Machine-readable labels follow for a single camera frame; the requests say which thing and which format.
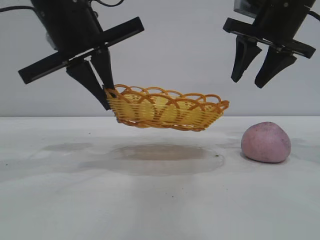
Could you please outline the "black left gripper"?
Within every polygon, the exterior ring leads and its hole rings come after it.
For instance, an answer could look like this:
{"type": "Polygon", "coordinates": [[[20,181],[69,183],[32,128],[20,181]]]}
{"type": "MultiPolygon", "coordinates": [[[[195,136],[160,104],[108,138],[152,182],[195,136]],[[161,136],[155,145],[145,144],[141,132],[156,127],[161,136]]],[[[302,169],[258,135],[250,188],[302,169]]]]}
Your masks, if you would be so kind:
{"type": "MultiPolygon", "coordinates": [[[[72,64],[94,51],[110,47],[144,31],[139,17],[103,30],[88,0],[33,0],[31,4],[56,49],[49,55],[18,71],[29,84],[59,69],[85,87],[104,107],[110,110],[105,91],[99,84],[89,61],[72,64]]],[[[97,51],[95,69],[106,89],[114,89],[111,57],[108,48],[97,51]]]]}

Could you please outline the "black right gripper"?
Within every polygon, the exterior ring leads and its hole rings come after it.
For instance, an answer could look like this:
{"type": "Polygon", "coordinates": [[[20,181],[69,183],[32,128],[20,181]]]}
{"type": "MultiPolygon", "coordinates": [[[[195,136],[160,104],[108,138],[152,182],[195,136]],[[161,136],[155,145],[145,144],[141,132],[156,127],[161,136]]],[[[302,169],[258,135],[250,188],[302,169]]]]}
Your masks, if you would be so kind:
{"type": "Polygon", "coordinates": [[[270,46],[254,80],[254,84],[260,89],[275,75],[296,62],[297,58],[293,54],[310,59],[316,49],[294,37],[314,3],[314,0],[234,1],[233,10],[254,18],[254,21],[249,24],[229,17],[223,26],[226,32],[238,35],[235,39],[231,79],[237,83],[262,51],[257,42],[270,46]]]}

